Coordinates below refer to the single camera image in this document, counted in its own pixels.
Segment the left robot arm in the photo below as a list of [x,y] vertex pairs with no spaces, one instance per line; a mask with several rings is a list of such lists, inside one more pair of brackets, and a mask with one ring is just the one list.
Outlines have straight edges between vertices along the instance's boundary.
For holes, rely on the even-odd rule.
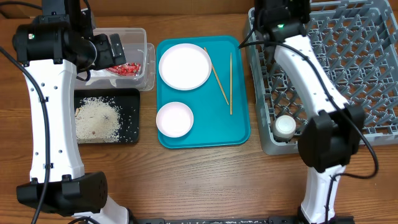
[[29,89],[33,156],[29,182],[18,201],[37,213],[71,217],[73,223],[133,223],[131,211],[108,195],[102,172],[85,172],[76,139],[77,75],[126,61],[118,35],[94,35],[90,8],[79,1],[42,2],[42,14],[17,28],[12,39]]

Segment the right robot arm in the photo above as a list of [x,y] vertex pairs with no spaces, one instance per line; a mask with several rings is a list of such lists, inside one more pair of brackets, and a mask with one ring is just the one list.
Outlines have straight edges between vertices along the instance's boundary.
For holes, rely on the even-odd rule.
[[307,115],[298,152],[308,167],[307,186],[298,218],[303,223],[335,219],[334,201],[340,176],[359,147],[364,111],[349,105],[327,77],[312,49],[304,25],[309,1],[254,3],[254,30],[288,75]]

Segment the white napkin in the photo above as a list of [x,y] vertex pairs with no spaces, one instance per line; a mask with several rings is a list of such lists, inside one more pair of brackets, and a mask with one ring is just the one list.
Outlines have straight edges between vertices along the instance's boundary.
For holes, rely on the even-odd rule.
[[116,75],[108,70],[92,70],[88,85],[97,88],[116,88]]

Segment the red snack wrapper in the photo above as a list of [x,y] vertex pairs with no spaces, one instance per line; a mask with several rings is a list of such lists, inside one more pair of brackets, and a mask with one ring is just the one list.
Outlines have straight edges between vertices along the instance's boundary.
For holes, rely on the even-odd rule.
[[139,63],[125,63],[116,65],[106,69],[107,71],[122,77],[134,77],[140,74],[141,64]]

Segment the white paper cup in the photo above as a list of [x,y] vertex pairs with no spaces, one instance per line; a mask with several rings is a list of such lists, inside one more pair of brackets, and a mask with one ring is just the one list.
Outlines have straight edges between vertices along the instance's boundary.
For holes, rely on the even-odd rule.
[[279,116],[272,124],[272,133],[276,141],[289,142],[296,130],[295,120],[288,115]]

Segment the pink bowl with rice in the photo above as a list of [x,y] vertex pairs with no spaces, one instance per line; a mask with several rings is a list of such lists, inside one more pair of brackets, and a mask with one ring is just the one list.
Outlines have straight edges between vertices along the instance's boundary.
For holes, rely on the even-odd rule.
[[192,128],[194,116],[192,110],[184,103],[170,102],[157,112],[156,126],[164,135],[170,138],[180,138]]

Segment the pink round plate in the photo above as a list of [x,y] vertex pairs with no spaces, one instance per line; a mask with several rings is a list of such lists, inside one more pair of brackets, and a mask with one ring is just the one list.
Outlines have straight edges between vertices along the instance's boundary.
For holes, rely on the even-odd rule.
[[167,49],[159,62],[161,79],[169,87],[188,91],[202,86],[210,77],[208,53],[194,44],[177,44]]

